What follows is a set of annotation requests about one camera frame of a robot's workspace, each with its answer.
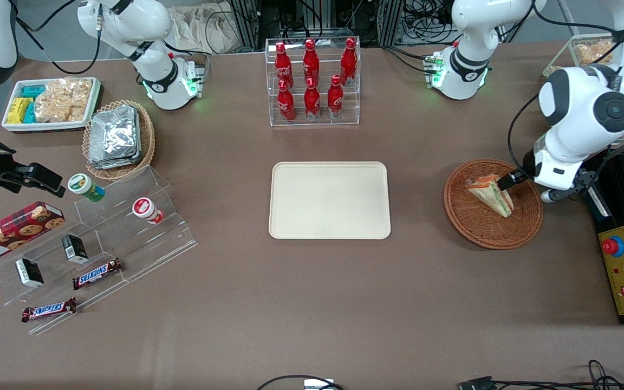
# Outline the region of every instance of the yellow snack box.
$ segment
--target yellow snack box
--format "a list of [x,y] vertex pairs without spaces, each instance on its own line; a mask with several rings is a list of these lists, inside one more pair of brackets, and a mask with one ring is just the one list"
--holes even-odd
[[32,98],[15,98],[11,103],[11,109],[6,115],[6,122],[8,124],[22,124],[25,118],[25,110],[28,109],[28,105],[33,102]]

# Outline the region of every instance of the foil-wrapped package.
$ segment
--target foil-wrapped package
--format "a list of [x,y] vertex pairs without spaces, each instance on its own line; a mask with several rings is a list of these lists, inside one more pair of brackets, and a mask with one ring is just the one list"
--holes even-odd
[[97,170],[141,161],[139,113],[132,106],[119,106],[93,116],[89,134],[88,163]]

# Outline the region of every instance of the walkers cookie box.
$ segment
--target walkers cookie box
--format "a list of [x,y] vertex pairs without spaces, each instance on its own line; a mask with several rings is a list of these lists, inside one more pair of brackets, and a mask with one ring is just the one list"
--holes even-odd
[[37,201],[0,220],[0,257],[64,224],[60,210]]

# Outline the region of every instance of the table surface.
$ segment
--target table surface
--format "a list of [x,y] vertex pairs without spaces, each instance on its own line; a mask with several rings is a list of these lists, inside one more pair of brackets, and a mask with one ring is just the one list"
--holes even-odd
[[[106,88],[103,103],[132,99],[148,109],[153,166],[199,245],[42,336],[28,335],[0,296],[0,389],[251,389],[304,373],[348,390],[418,390],[483,375],[586,380],[589,359],[624,378],[624,326],[583,203],[545,205],[538,235],[510,251],[467,241],[443,206],[460,163],[509,160],[510,120],[561,45],[502,45],[468,101],[426,89],[379,49],[363,50],[361,124],[336,128],[270,128],[262,54],[213,57],[204,97],[174,112],[151,104],[128,61],[97,62],[88,75]],[[22,60],[14,78],[57,76],[50,64]],[[518,155],[545,130],[538,109],[528,109],[513,135]],[[85,170],[81,138],[0,128],[18,161],[64,177]],[[391,236],[270,237],[271,169],[281,161],[384,163]],[[0,217],[38,199],[71,212],[77,197],[0,189]]]

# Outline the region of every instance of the wicker basket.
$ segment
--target wicker basket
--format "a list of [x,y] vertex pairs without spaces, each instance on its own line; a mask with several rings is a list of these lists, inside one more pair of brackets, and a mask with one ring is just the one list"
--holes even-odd
[[530,181],[509,188],[515,209],[503,218],[465,188],[466,180],[515,168],[500,160],[471,160],[454,170],[444,185],[444,207],[461,234],[488,249],[515,249],[529,242],[543,223],[543,204]]
[[[90,164],[86,164],[86,168],[88,171],[95,177],[101,178],[104,180],[115,181],[123,178],[126,175],[134,173],[146,165],[151,164],[151,160],[153,160],[153,153],[155,152],[155,133],[153,131],[153,123],[151,122],[151,118],[148,117],[148,113],[146,109],[134,101],[113,101],[110,104],[102,106],[98,111],[109,111],[110,109],[118,108],[127,104],[128,106],[133,106],[139,112],[139,127],[141,129],[141,150],[144,153],[144,158],[137,164],[118,166],[117,168],[110,168],[109,170],[96,170]],[[88,159],[88,149],[90,147],[90,131],[91,131],[91,123],[86,124],[86,128],[83,131],[83,144],[81,146],[83,150],[83,155],[86,160]]]

